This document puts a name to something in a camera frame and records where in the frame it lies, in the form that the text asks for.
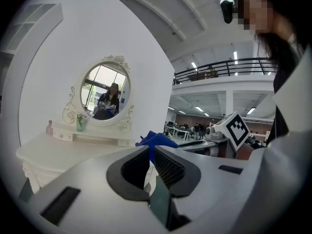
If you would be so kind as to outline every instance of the green cup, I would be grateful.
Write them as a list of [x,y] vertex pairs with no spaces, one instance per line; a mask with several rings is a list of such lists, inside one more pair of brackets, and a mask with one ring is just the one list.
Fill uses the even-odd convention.
[[76,121],[77,131],[83,132],[86,129],[87,122],[88,120],[85,117],[78,115]]

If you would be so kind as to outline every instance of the window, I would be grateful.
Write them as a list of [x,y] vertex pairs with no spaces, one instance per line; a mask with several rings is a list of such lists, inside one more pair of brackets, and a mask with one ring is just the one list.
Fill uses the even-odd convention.
[[81,89],[81,101],[84,107],[94,111],[98,105],[98,99],[105,94],[113,82],[118,84],[119,93],[122,91],[126,76],[111,68],[98,66],[86,77]]
[[101,66],[97,73],[95,81],[105,84],[107,86],[111,86],[115,80],[116,75],[117,75],[116,71],[109,69],[107,67]]

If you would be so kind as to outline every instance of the ceiling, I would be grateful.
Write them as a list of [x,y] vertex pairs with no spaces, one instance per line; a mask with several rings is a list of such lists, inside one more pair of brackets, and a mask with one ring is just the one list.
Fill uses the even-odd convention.
[[[195,107],[200,107],[204,112],[200,112]],[[171,96],[169,107],[177,112],[182,111],[188,115],[203,116],[204,113],[212,117],[219,117],[226,113],[226,94],[191,94],[187,96]],[[233,110],[238,111],[242,116],[253,118],[274,118],[275,103],[272,101],[271,94],[253,94],[253,93],[234,93]]]
[[149,29],[176,72],[253,56],[254,38],[235,21],[226,24],[220,0],[120,0]]
[[[171,61],[175,72],[197,66],[238,58],[256,57],[258,46],[254,36],[237,24],[236,19],[226,24],[220,0],[120,0],[147,27]],[[258,51],[266,57],[264,51]],[[234,94],[234,110],[245,116],[257,104],[249,117],[266,117],[274,114],[271,96],[251,94],[249,91]],[[171,96],[171,107],[190,115],[202,116],[194,106],[200,106],[214,117],[226,112],[225,94]]]

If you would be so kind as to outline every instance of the white wall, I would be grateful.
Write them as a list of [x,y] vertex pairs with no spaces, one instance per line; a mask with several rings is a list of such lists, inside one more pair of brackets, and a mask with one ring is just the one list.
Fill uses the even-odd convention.
[[255,94],[273,92],[274,76],[227,76],[213,79],[184,82],[172,86],[172,96],[185,96],[191,94],[218,93],[227,90],[252,91]]
[[39,48],[24,81],[19,107],[21,144],[61,118],[70,87],[95,60],[124,55],[134,81],[135,139],[161,132],[173,67],[144,24],[119,0],[30,0],[61,3],[64,20]]
[[176,113],[171,111],[171,110],[168,110],[167,117],[166,117],[166,122],[168,123],[169,121],[173,121],[173,122],[176,121]]

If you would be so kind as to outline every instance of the carved table leg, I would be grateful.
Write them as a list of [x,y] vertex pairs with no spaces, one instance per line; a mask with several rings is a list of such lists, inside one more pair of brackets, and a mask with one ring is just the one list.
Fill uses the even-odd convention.
[[24,170],[25,176],[29,178],[30,186],[31,186],[31,189],[33,190],[33,193],[36,194],[39,191],[40,186],[31,169],[31,164],[29,164],[27,161],[23,161],[23,170]]

